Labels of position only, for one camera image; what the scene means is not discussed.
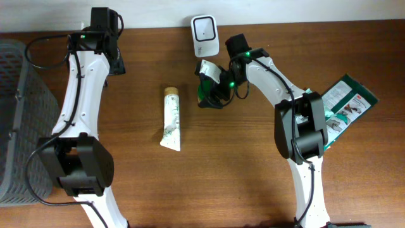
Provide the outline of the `green lid jar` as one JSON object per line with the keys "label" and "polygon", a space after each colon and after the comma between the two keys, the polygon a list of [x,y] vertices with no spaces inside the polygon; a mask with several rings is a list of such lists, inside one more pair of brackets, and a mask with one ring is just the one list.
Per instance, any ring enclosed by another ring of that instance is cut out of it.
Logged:
{"label": "green lid jar", "polygon": [[197,101],[199,105],[210,102],[212,85],[211,80],[200,80],[200,85],[197,88]]}

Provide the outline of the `white cream tube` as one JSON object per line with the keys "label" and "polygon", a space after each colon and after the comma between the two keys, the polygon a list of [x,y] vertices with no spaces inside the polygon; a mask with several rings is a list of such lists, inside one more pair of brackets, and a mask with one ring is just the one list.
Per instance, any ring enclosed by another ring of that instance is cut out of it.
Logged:
{"label": "white cream tube", "polygon": [[180,98],[176,87],[164,90],[164,130],[161,146],[180,151]]}

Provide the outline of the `light teal wipes pack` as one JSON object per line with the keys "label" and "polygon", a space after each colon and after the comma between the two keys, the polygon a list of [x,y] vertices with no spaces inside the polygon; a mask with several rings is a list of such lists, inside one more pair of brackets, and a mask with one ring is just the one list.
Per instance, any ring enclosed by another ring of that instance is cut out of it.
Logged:
{"label": "light teal wipes pack", "polygon": [[[312,93],[312,90],[310,88],[305,90],[305,93]],[[332,116],[334,116],[334,112],[326,105],[323,104],[323,109],[324,109],[324,114],[325,114],[325,118],[330,118]]]}

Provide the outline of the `green 3M gloves package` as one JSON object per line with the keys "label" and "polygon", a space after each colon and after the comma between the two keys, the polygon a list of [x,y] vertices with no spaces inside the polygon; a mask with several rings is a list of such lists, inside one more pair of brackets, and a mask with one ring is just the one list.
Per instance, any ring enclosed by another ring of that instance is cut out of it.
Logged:
{"label": "green 3M gloves package", "polygon": [[345,74],[321,95],[334,116],[325,118],[328,133],[327,150],[357,119],[374,107],[379,99],[363,84]]}

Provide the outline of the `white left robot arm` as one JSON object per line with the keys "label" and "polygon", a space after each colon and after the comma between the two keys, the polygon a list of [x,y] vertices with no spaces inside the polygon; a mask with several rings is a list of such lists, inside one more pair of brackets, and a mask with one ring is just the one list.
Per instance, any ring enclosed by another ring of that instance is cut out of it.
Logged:
{"label": "white left robot arm", "polygon": [[90,25],[68,36],[69,80],[52,136],[39,140],[39,158],[56,187],[81,205],[94,227],[128,227],[111,188],[114,161],[97,131],[103,87],[125,73],[118,39],[123,19],[108,7],[91,9]]}

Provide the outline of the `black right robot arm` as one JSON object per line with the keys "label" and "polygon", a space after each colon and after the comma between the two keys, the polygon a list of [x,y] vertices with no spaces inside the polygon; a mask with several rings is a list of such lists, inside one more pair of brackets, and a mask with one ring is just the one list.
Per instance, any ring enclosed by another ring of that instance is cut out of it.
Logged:
{"label": "black right robot arm", "polygon": [[199,107],[222,109],[238,95],[240,85],[256,86],[274,107],[275,144],[292,172],[295,227],[327,227],[331,222],[321,170],[328,134],[321,95],[296,87],[267,51],[249,47],[244,34],[232,36],[225,45],[228,69],[207,60],[197,62]]}

